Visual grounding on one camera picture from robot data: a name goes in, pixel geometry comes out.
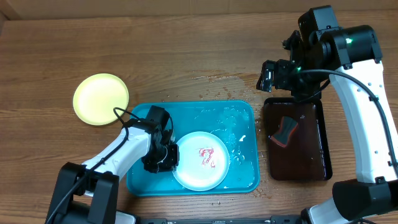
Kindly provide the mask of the teal plastic tray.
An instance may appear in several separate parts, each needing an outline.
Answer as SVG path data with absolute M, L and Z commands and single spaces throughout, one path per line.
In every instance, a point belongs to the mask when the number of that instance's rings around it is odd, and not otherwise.
M 203 192 L 186 189 L 173 171 L 157 174 L 137 161 L 126 174 L 130 193 L 138 197 L 238 194 L 253 191 L 260 182 L 254 112 L 245 101 L 192 101 L 159 103 L 172 118 L 175 143 L 184 135 L 204 131 L 220 138 L 229 152 L 229 170 L 215 188 Z

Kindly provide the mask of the light blue plate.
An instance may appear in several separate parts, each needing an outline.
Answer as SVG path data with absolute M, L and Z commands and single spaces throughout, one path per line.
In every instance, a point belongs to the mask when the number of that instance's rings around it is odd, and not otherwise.
M 177 141 L 179 161 L 173 170 L 177 182 L 203 192 L 218 186 L 229 170 L 229 152 L 214 134 L 196 131 Z

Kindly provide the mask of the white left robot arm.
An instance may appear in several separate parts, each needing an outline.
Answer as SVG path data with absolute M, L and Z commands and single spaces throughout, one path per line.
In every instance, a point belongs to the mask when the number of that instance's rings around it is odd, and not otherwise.
M 178 164 L 178 146 L 164 123 L 130 119 L 102 152 L 82 164 L 67 162 L 58 173 L 46 223 L 136 223 L 117 210 L 119 182 L 135 162 L 168 172 Z

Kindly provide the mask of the orange and black sponge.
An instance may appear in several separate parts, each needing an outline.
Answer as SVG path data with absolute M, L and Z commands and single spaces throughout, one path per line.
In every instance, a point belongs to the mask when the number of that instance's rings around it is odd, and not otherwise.
M 298 127 L 298 122 L 291 117 L 283 116 L 278 130 L 270 137 L 271 141 L 280 147 L 287 147 L 291 135 Z

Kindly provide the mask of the black rail at table edge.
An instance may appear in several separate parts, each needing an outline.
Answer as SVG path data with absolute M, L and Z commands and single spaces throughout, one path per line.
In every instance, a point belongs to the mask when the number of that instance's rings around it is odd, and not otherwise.
M 269 218 L 179 219 L 139 218 L 137 224 L 307 224 L 300 215 L 273 215 Z

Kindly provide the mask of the yellow plate with red stain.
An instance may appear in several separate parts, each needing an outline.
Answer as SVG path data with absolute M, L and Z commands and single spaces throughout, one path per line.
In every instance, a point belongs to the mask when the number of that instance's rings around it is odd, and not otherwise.
M 73 95 L 73 109 L 84 123 L 102 126 L 117 120 L 113 109 L 126 109 L 129 92 L 117 76 L 98 73 L 83 80 Z

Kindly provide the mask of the black water tray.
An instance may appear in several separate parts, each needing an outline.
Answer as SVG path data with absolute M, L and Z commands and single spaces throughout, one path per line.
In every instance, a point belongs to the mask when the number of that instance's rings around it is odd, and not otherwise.
M 264 127 L 269 173 L 275 180 L 329 180 L 333 175 L 320 100 L 296 103 L 293 98 L 268 98 L 264 102 Z M 278 130 L 283 116 L 298 122 L 287 147 L 270 137 Z

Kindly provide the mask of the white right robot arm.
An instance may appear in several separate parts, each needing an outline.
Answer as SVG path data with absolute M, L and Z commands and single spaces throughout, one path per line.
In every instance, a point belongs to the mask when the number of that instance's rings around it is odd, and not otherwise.
M 357 223 L 397 209 L 397 130 L 387 102 L 382 52 L 372 27 L 337 25 L 295 31 L 289 60 L 263 63 L 257 89 L 288 90 L 304 104 L 327 85 L 337 92 L 354 146 L 356 178 L 333 185 L 303 223 Z

